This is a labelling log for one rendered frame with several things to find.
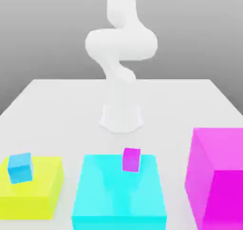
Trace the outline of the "large yellow box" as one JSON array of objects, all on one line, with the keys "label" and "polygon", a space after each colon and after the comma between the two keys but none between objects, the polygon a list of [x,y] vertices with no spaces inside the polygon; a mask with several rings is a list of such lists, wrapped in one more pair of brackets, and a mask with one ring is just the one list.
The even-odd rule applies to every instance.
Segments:
[{"label": "large yellow box", "polygon": [[6,157],[0,164],[0,220],[53,218],[64,181],[60,156],[34,156],[33,181],[12,184]]}]

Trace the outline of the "large magenta box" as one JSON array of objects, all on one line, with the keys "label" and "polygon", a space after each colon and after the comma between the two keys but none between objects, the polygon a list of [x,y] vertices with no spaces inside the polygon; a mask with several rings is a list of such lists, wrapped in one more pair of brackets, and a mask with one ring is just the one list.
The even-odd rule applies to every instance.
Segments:
[{"label": "large magenta box", "polygon": [[194,128],[185,190],[197,230],[243,230],[243,128]]}]

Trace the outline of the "small blue cube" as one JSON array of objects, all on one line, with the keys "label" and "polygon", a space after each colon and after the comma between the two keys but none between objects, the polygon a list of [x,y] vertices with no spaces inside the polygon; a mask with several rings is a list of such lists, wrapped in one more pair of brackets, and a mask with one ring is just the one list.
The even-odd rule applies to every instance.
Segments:
[{"label": "small blue cube", "polygon": [[12,184],[33,180],[34,167],[30,153],[9,156],[8,174]]}]

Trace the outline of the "small purple cube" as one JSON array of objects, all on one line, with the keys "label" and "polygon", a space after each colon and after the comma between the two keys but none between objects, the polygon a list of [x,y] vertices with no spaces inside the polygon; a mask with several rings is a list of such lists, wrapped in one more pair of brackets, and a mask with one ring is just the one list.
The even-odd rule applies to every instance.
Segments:
[{"label": "small purple cube", "polygon": [[140,169],[140,149],[125,148],[122,154],[122,170],[137,173]]}]

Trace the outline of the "large cyan box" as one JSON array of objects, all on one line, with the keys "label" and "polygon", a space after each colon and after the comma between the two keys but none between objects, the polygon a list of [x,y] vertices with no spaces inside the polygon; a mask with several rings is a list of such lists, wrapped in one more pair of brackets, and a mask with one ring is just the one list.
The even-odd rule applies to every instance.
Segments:
[{"label": "large cyan box", "polygon": [[137,173],[121,155],[85,155],[72,213],[73,230],[166,230],[156,157],[142,155]]}]

